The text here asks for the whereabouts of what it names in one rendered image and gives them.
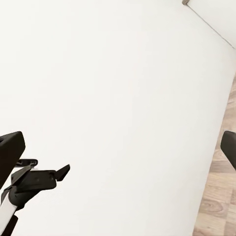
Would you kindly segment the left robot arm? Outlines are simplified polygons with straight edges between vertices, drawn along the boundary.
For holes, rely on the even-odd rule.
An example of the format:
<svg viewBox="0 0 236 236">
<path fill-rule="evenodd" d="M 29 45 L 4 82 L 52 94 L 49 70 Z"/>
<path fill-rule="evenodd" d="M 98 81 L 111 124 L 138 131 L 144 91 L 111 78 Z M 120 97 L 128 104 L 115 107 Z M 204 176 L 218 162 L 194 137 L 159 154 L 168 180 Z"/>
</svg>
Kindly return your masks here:
<svg viewBox="0 0 236 236">
<path fill-rule="evenodd" d="M 18 221 L 16 211 L 42 190 L 57 187 L 70 170 L 67 164 L 59 170 L 38 170 L 35 158 L 20 158 L 15 168 L 22 168 L 11 175 L 11 185 L 1 194 L 0 236 L 11 236 Z"/>
</svg>

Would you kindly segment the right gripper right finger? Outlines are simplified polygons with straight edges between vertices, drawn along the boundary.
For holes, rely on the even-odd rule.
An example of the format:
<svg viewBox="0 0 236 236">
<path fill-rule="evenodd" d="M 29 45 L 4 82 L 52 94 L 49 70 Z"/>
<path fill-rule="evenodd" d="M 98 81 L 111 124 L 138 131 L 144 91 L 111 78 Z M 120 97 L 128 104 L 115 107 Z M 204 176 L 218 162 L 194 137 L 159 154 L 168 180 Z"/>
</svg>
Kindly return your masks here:
<svg viewBox="0 0 236 236">
<path fill-rule="evenodd" d="M 225 131 L 220 146 L 225 156 L 236 170 L 236 133 Z"/>
</svg>

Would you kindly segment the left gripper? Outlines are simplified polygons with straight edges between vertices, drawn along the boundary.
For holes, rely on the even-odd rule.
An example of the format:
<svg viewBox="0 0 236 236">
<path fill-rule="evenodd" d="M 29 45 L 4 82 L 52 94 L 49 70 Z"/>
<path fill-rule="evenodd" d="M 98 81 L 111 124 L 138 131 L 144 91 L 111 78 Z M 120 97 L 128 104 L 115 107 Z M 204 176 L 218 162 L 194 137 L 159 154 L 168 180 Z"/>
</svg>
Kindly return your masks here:
<svg viewBox="0 0 236 236">
<path fill-rule="evenodd" d="M 11 175 L 11 185 L 14 195 L 21 201 L 29 201 L 42 190 L 57 187 L 57 181 L 62 181 L 70 170 L 67 164 L 59 170 L 32 171 L 28 165 Z"/>
</svg>

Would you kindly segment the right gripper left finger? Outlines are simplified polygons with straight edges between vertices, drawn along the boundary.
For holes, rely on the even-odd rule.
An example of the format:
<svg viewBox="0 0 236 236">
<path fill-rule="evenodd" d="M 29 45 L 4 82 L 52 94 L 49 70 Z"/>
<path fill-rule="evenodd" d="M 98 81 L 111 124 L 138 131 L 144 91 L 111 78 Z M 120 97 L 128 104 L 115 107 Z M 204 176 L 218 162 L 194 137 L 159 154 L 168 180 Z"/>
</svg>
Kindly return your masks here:
<svg viewBox="0 0 236 236">
<path fill-rule="evenodd" d="M 21 131 L 0 136 L 0 190 L 26 149 Z"/>
</svg>

